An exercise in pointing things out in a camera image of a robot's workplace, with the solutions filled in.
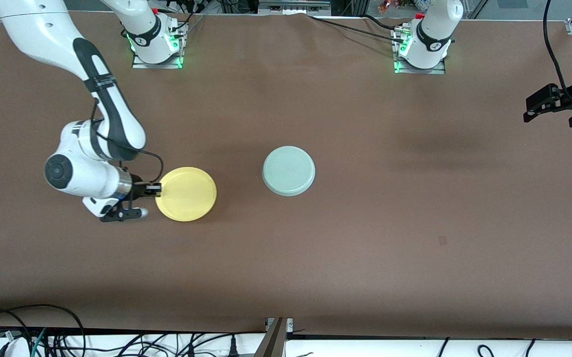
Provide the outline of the yellow plate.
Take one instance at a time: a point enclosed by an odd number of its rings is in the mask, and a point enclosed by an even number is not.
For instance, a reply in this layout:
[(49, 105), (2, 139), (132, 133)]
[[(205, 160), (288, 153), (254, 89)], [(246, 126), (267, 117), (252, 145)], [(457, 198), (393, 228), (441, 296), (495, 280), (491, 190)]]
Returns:
[(159, 211), (178, 222), (196, 221), (211, 211), (217, 199), (214, 179), (204, 170), (181, 167), (165, 174), (156, 197)]

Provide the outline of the pale green plate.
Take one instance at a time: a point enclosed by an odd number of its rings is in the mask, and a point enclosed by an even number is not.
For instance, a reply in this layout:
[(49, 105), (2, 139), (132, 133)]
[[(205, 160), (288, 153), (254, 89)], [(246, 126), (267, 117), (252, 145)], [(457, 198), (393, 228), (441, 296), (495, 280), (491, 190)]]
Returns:
[(293, 145), (274, 149), (262, 166), (267, 188), (280, 196), (292, 197), (308, 190), (316, 177), (316, 167), (308, 152)]

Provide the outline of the brown table cover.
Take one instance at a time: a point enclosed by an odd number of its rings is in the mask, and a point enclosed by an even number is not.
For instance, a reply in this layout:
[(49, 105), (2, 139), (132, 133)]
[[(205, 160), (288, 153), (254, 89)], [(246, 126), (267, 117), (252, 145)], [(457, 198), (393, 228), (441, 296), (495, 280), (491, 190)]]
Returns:
[[(303, 14), (205, 16), (185, 66), (132, 68), (114, 14), (71, 14), (165, 169), (217, 201), (175, 222), (100, 222), (46, 183), (62, 127), (93, 107), (0, 25), (0, 308), (53, 303), (87, 328), (572, 339), (569, 111), (522, 120), (556, 81), (540, 22), (456, 28), (443, 75), (396, 74), (383, 39)], [(262, 167), (293, 145), (311, 187)]]

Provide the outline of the aluminium profile beam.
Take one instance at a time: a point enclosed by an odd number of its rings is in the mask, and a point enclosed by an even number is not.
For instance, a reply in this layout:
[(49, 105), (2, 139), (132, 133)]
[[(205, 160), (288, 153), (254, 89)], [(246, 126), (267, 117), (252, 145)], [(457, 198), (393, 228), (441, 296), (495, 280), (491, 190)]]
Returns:
[(285, 357), (286, 339), (293, 332), (292, 318), (267, 318), (266, 334), (253, 357)]

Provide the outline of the grey power strip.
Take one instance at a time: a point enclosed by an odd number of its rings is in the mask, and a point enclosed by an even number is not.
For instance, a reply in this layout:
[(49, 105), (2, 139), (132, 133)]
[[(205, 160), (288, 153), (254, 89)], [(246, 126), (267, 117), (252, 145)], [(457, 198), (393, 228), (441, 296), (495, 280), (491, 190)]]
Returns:
[(257, 0), (258, 14), (296, 14), (331, 16), (331, 0)]

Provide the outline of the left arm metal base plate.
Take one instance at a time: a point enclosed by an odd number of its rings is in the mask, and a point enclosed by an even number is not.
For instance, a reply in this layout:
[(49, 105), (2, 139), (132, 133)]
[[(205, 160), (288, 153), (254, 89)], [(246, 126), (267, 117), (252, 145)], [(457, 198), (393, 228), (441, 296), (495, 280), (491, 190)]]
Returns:
[(444, 59), (440, 59), (439, 63), (433, 68), (418, 68), (411, 65), (404, 54), (408, 51), (412, 43), (412, 37), (410, 35), (410, 30), (404, 27), (395, 27), (390, 30), (391, 38), (399, 39), (401, 42), (394, 42), (392, 44), (393, 48), (393, 59), (394, 59), (394, 71), (396, 74), (430, 74), (430, 75), (443, 75), (446, 73)]

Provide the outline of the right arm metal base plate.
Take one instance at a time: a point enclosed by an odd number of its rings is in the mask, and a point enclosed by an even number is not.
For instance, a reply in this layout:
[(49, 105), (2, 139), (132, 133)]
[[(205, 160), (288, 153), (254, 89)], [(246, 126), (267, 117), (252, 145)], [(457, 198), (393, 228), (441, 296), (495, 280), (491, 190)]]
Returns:
[(179, 25), (177, 19), (168, 18), (161, 31), (145, 45), (143, 38), (128, 35), (133, 68), (182, 68), (188, 25)]

